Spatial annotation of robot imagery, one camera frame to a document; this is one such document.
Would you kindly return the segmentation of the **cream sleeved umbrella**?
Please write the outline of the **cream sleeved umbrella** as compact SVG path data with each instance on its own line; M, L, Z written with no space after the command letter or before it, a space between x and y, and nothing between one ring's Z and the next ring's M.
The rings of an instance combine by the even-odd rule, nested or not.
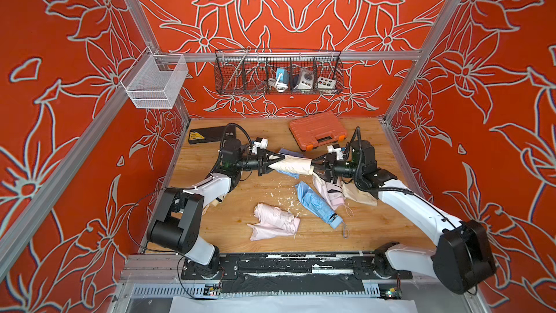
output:
M311 165L311 159L299 158L295 156L285 155L286 158L281 161L280 167L276 170L285 172L298 173L298 175L312 175L314 167Z

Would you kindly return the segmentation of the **light blue sleeved umbrella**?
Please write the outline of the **light blue sleeved umbrella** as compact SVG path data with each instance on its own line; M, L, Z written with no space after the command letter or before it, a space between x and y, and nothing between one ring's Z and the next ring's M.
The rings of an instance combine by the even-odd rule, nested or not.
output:
M280 149L279 153L284 154L284 155L290 155L290 156L293 156L293 157L305 158L305 156L303 154L301 154L300 152L293 152L293 151L290 151L290 150L287 150L287 149ZM276 172L281 173L283 175L290 176L290 177L295 178L295 179L299 178L298 173L285 172L285 171L281 171L281 170L276 170Z

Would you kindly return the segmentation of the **cream sleeve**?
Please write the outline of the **cream sleeve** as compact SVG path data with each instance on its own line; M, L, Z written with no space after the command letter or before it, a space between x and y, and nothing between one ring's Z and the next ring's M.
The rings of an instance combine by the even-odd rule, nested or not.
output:
M341 189L346 199L371 207L377 206L377 199L370 193L357 189L354 183L342 183Z

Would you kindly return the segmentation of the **pink sleeved umbrella long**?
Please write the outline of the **pink sleeved umbrella long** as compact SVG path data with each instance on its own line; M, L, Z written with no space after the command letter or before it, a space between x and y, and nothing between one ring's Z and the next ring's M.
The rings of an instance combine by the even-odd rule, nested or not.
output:
M258 225L274 230L285 231L287 234L295 235L301 220L291 212L286 212L278 207L259 203L255 207L254 216L259 219Z

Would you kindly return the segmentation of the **pink sleeved umbrella short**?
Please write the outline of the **pink sleeved umbrella short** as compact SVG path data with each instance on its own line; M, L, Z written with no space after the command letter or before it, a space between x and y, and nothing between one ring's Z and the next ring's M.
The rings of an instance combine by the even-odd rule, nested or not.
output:
M324 183L324 198L330 207L336 211L339 207L344 207L347 215L353 217L353 210L346 204L342 188L334 183Z

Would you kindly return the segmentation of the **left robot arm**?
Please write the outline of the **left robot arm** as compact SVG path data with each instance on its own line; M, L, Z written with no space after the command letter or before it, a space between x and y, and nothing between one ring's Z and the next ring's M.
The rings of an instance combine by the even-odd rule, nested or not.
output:
M195 265L216 272L220 268L219 249L201 235L205 207L222 202L241 181L243 172L266 175L272 165L286 156L269 151L262 141L255 142L236 123L222 130L217 161L201 182L187 188L166 188L146 231L148 242L177 252Z

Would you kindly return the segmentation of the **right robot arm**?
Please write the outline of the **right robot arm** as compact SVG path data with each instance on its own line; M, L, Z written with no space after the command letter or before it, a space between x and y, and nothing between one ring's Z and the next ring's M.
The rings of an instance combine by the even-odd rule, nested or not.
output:
M418 273L436 278L454 294L464 294L497 272L485 227L442 211L380 168L374 147L362 139L359 129L344 149L313 159L311 166L324 181L346 178L358 192L369 193L394 208L434 244L433 250L398 242L380 246L374 250L377 276L388 279L400 271Z

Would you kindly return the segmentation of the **red plastic tool case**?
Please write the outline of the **red plastic tool case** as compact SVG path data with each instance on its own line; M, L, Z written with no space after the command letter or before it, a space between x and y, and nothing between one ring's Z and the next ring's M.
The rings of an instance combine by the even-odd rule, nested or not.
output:
M323 112L293 120L289 123L289 129L303 152L342 142L348 136L347 130L332 112Z

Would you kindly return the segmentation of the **black yellow tool box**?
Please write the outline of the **black yellow tool box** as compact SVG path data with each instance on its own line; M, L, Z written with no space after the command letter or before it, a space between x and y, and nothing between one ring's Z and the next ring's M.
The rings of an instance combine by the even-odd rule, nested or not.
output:
M191 129L188 135L188 143L190 145L196 145L200 143L216 143L220 142L224 138L235 139L236 129L235 127L217 126L208 128L197 128Z

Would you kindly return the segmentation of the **beige black unsleeved umbrella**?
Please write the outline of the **beige black unsleeved umbrella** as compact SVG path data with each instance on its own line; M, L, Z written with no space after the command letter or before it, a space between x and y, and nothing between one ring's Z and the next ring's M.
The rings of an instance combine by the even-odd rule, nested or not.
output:
M216 197L216 198L214 198L214 199L205 198L205 199L204 199L204 205L203 205L203 209L202 209L202 213L201 213L201 214L202 214L202 215L205 215L210 207L217 207L218 205L220 205L221 203L223 203L223 201L225 200L225 198L226 198L225 195Z

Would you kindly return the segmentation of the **white mesh basket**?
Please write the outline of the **white mesh basket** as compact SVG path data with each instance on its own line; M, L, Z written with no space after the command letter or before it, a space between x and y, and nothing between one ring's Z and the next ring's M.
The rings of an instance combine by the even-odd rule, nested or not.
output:
M172 109L188 75L183 57L170 70L162 70L152 55L144 55L121 80L123 88L137 109Z

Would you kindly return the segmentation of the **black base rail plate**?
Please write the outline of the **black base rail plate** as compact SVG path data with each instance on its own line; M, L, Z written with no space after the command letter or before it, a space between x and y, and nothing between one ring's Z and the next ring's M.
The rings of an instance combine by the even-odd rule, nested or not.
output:
M195 298L324 295L400 299L408 271L381 275L371 252L221 254L217 272L183 259L178 280Z

